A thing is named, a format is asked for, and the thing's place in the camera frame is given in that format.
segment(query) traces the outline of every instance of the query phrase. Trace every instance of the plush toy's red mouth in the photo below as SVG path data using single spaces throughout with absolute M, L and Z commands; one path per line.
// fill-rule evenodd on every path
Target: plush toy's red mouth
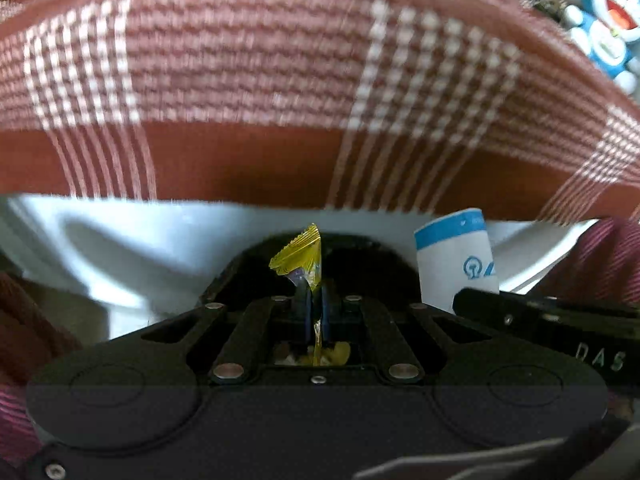
M 609 16 L 612 17 L 613 21 L 616 25 L 623 30 L 631 30 L 632 28 L 636 28 L 638 24 L 636 20 L 634 20 L 622 6 L 617 4 L 614 0 L 605 0 L 607 3 L 607 10 L 609 11 Z

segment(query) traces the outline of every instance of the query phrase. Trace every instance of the bolt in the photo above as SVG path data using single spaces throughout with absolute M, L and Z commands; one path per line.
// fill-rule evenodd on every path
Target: bolt
M 389 367 L 389 375 L 394 379 L 415 379 L 419 374 L 418 367 L 408 363 L 398 363 Z
M 51 480 L 65 480 L 66 470 L 60 464 L 51 463 L 44 468 L 44 473 Z
M 213 374 L 219 379 L 239 379 L 244 374 L 244 368 L 238 363 L 222 363 L 213 368 Z

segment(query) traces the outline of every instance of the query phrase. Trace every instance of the white paper cup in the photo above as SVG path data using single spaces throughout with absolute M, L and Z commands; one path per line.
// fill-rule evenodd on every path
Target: white paper cup
M 443 216 L 414 236 L 423 303 L 453 314 L 453 297 L 465 287 L 498 292 L 482 211 L 465 209 Z

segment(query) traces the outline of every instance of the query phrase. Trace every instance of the blue stripe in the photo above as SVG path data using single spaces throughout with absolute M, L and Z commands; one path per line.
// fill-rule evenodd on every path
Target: blue stripe
M 437 244 L 475 231 L 485 231 L 484 217 L 479 209 L 468 209 L 437 220 L 418 229 L 415 236 L 415 248 L 419 251 Z

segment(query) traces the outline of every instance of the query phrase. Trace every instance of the red checkered cloth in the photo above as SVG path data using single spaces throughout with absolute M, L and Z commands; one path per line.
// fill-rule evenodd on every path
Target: red checkered cloth
M 0 273 L 0 457 L 19 465 L 40 443 L 26 413 L 24 387 L 42 365 L 80 343 L 55 329 L 31 298 Z
M 640 110 L 517 0 L 10 0 L 0 16 L 0 192 L 640 217 Z
M 640 303 L 640 226 L 600 220 L 532 292 L 577 303 Z

